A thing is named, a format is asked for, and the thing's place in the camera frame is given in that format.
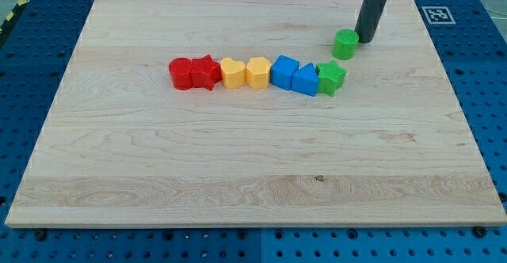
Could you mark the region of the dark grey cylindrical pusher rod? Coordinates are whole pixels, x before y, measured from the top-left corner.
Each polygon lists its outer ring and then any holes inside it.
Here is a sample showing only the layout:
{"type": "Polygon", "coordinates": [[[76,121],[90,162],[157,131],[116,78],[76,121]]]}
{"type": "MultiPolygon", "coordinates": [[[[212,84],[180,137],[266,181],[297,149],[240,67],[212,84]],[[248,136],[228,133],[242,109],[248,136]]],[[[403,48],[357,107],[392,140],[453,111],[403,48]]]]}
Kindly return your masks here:
{"type": "Polygon", "coordinates": [[[370,43],[377,30],[387,0],[363,0],[356,21],[355,32],[362,44],[370,43]]]}

